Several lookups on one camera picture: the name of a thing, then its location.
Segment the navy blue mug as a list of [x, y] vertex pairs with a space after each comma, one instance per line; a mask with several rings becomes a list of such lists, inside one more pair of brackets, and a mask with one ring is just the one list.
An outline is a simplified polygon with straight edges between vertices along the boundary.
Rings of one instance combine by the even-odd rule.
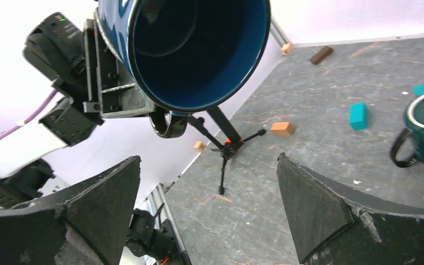
[[182, 136], [191, 113], [232, 97], [267, 45], [269, 1], [99, 1], [97, 24], [155, 108], [158, 136]]

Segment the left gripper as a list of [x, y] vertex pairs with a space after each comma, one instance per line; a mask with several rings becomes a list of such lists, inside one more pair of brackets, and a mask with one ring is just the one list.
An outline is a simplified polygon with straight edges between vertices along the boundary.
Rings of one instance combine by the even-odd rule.
[[84, 23], [83, 49], [88, 87], [85, 112], [116, 119], [147, 116], [157, 109], [121, 62], [97, 11]]

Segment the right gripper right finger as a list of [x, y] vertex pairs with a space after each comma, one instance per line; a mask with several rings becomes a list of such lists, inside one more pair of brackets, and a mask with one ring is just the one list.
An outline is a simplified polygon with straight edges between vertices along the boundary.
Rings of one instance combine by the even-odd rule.
[[424, 264], [424, 208], [363, 193], [284, 153], [277, 178], [300, 264]]

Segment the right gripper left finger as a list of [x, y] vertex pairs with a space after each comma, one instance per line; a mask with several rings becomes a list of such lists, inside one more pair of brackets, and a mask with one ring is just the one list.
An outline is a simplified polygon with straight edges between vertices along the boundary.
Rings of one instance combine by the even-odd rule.
[[0, 264], [119, 264], [139, 156], [56, 193], [0, 209]]

